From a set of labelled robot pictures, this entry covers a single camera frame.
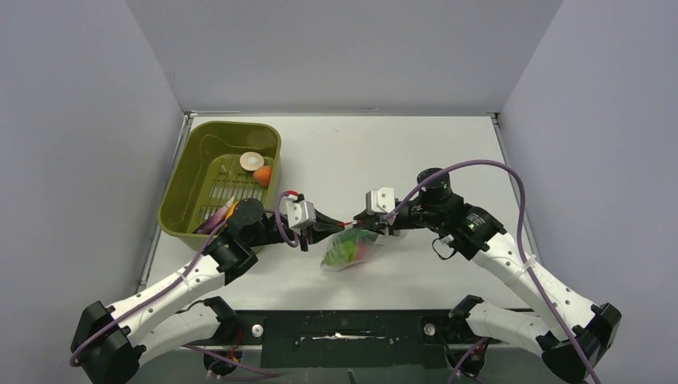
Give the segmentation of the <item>olive green plastic bin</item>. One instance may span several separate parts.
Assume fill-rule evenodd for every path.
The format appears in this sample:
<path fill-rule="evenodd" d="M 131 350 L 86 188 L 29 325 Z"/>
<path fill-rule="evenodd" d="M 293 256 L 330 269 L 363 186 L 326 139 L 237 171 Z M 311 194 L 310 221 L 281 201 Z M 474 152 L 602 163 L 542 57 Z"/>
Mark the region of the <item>olive green plastic bin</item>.
<path fill-rule="evenodd" d="M 273 168 L 269 186 L 254 180 L 240 157 L 255 152 Z M 273 209 L 281 178 L 281 135 L 253 122 L 205 122 L 189 133 L 158 212 L 165 233 L 197 250 L 205 241 L 195 230 L 234 197 L 256 198 Z"/>

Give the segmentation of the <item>red yellow apple toy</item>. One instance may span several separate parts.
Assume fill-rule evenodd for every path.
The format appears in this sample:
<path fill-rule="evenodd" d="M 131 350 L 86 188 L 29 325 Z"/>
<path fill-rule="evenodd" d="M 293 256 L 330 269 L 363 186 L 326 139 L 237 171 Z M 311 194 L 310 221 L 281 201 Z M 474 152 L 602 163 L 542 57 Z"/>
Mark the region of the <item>red yellow apple toy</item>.
<path fill-rule="evenodd" d="M 354 261 L 355 262 L 363 262 L 365 258 L 367 257 L 369 247 L 363 243 L 359 242 L 356 244 L 356 251 L 355 251 L 355 256 L 354 256 Z"/>

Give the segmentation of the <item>orange bell pepper toy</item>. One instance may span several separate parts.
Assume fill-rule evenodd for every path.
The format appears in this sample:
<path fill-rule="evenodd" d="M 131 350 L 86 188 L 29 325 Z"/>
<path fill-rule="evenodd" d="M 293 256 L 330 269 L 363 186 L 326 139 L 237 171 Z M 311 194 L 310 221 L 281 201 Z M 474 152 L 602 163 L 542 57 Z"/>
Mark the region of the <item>orange bell pepper toy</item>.
<path fill-rule="evenodd" d="M 233 212 L 235 211 L 238 203 L 239 203 L 239 201 L 235 201 L 229 206 L 229 209 L 224 216 L 225 222 L 233 215 Z"/>

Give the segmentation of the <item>white mushroom toy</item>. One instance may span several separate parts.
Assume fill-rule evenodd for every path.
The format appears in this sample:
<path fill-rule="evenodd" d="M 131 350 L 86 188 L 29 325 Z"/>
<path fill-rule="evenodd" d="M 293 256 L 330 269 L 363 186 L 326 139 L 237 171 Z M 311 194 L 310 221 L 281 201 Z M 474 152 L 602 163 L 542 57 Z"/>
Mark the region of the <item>white mushroom toy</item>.
<path fill-rule="evenodd" d="M 240 156 L 239 164 L 244 171 L 253 173 L 265 165 L 265 159 L 258 152 L 249 151 Z"/>

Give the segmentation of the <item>clear zip bag orange zipper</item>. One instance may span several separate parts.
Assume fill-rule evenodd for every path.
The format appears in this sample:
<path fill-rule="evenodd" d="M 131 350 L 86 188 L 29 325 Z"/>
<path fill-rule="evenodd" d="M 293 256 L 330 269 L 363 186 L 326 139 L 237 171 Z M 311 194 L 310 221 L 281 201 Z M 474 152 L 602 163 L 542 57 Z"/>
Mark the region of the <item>clear zip bag orange zipper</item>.
<path fill-rule="evenodd" d="M 383 222 L 355 222 L 329 237 L 320 262 L 325 272 L 339 272 L 368 262 L 393 248 L 408 234 Z"/>

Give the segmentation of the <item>orange round fruit toy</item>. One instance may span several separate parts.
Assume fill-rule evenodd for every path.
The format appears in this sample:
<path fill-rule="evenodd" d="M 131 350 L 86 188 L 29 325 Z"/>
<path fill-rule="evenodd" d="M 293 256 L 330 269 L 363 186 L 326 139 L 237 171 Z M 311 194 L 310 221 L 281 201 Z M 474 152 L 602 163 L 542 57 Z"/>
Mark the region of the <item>orange round fruit toy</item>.
<path fill-rule="evenodd" d="M 253 180 L 262 187 L 268 188 L 272 176 L 273 176 L 273 167 L 272 166 L 262 166 L 255 170 L 252 174 Z"/>

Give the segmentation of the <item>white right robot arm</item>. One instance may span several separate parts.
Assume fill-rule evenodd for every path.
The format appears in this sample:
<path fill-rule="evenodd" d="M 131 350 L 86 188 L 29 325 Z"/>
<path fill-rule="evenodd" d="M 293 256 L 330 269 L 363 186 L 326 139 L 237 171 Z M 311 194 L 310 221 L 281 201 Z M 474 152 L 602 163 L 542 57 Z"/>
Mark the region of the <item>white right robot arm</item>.
<path fill-rule="evenodd" d="M 454 194 L 449 175 L 449 168 L 422 171 L 402 199 L 390 188 L 371 190 L 365 209 L 354 217 L 356 226 L 381 234 L 431 230 L 453 254 L 488 271 L 529 306 L 520 313 L 469 295 L 449 312 L 457 340 L 507 342 L 539 356 L 565 382 L 596 379 L 596 364 L 613 344 L 620 311 L 556 278 L 526 253 L 520 234 L 510 234 L 487 210 Z"/>

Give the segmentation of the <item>purple eggplant toy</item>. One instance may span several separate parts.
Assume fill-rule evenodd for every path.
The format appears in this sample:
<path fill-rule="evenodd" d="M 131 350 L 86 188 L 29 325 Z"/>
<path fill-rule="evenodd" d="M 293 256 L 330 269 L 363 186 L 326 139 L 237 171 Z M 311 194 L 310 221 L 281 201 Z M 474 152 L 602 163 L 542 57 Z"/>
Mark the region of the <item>purple eggplant toy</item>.
<path fill-rule="evenodd" d="M 193 233 L 194 234 L 209 234 L 217 228 L 222 222 L 226 220 L 228 214 L 235 202 L 235 197 L 232 196 L 222 207 L 211 214 Z"/>

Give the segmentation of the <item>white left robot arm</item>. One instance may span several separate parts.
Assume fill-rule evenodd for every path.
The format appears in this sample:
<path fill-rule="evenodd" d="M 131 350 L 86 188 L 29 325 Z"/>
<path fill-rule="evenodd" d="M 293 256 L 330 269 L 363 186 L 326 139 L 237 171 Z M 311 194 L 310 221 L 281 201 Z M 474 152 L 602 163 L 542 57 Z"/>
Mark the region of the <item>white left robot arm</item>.
<path fill-rule="evenodd" d="M 270 214 L 254 198 L 237 202 L 193 258 L 161 281 L 108 306 L 94 302 L 81 314 L 69 364 L 92 383 L 127 383 L 141 366 L 185 344 L 228 334 L 235 313 L 217 297 L 200 298 L 242 276 L 255 248 L 296 235 L 302 250 L 347 225 L 292 200 L 286 215 Z"/>

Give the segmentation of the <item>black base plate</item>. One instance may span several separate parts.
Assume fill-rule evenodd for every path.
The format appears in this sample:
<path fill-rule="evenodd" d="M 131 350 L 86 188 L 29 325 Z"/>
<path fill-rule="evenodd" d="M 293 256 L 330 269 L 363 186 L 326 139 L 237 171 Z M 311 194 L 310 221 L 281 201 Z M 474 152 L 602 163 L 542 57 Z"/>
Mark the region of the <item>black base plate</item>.
<path fill-rule="evenodd" d="M 447 310 L 240 310 L 197 344 L 261 352 L 263 368 L 445 368 L 478 341 Z"/>

